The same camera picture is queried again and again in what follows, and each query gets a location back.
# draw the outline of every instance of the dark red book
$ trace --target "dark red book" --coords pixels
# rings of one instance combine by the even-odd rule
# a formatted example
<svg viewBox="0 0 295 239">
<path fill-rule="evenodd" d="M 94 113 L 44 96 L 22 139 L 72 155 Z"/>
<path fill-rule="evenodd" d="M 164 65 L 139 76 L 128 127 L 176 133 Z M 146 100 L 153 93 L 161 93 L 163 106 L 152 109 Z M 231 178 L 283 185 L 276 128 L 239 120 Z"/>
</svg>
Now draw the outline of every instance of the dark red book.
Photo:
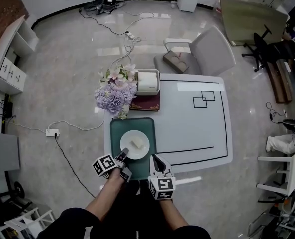
<svg viewBox="0 0 295 239">
<path fill-rule="evenodd" d="M 147 110 L 158 111 L 159 110 L 160 91 L 155 96 L 136 96 L 130 104 L 131 110 Z"/>
</svg>

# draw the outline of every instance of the tray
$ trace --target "tray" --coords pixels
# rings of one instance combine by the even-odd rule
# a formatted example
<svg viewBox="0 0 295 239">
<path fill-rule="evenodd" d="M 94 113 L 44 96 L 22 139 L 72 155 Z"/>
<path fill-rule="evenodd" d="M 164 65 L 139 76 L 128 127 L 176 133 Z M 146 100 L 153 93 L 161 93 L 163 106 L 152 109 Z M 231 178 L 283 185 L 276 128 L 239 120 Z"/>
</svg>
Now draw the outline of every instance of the tray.
<svg viewBox="0 0 295 239">
<path fill-rule="evenodd" d="M 116 157 L 120 154 L 121 149 L 119 142 L 122 136 L 131 130 L 138 130 L 144 133 L 149 140 L 149 151 L 145 157 L 139 160 L 126 159 L 126 164 L 132 172 L 131 180 L 145 180 L 150 175 L 149 172 L 149 159 L 151 154 L 156 154 L 156 139 L 154 121 L 150 117 L 132 118 L 132 119 L 114 119 L 110 123 L 111 134 L 111 150 L 112 156 Z"/>
</svg>

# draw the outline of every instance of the gray chair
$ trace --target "gray chair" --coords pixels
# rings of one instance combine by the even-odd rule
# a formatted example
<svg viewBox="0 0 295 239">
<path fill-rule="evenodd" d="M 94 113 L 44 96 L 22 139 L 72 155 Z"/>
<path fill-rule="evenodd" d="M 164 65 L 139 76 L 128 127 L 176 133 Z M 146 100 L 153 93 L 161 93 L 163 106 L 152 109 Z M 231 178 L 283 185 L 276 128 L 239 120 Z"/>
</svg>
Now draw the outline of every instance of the gray chair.
<svg viewBox="0 0 295 239">
<path fill-rule="evenodd" d="M 180 57 L 189 67 L 184 74 L 217 76 L 236 64 L 231 47 L 216 26 L 202 33 L 194 41 L 188 39 L 165 39 L 167 51 L 169 43 L 187 43 L 191 53 L 181 52 Z M 175 70 L 163 61 L 164 55 L 154 57 L 154 65 L 161 73 L 175 73 Z"/>
</svg>

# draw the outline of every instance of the flower bouquet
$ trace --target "flower bouquet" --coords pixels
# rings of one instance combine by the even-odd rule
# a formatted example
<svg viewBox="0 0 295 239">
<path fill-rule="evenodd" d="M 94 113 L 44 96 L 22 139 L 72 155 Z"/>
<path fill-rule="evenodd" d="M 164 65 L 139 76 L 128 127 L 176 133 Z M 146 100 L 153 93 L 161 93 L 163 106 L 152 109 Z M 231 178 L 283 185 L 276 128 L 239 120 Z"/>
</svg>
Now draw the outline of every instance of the flower bouquet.
<svg viewBox="0 0 295 239">
<path fill-rule="evenodd" d="M 124 120 L 129 105 L 135 98 L 137 81 L 135 80 L 135 64 L 108 69 L 100 72 L 100 88 L 95 91 L 97 106 Z"/>
</svg>

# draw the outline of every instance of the chair seat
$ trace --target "chair seat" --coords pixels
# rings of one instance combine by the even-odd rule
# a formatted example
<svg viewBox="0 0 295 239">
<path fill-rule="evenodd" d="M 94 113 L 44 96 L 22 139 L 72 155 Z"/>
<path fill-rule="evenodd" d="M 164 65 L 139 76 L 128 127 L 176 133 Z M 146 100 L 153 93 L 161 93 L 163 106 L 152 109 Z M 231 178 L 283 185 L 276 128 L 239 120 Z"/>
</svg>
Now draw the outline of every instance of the chair seat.
<svg viewBox="0 0 295 239">
<path fill-rule="evenodd" d="M 157 69 L 160 73 L 166 73 L 166 74 L 177 73 L 171 66 L 169 66 L 163 61 L 164 55 L 165 54 L 157 55 L 154 57 L 155 69 Z M 202 75 L 197 60 L 190 53 L 181 52 L 181 59 L 188 66 L 188 69 L 184 72 L 184 74 Z"/>
</svg>

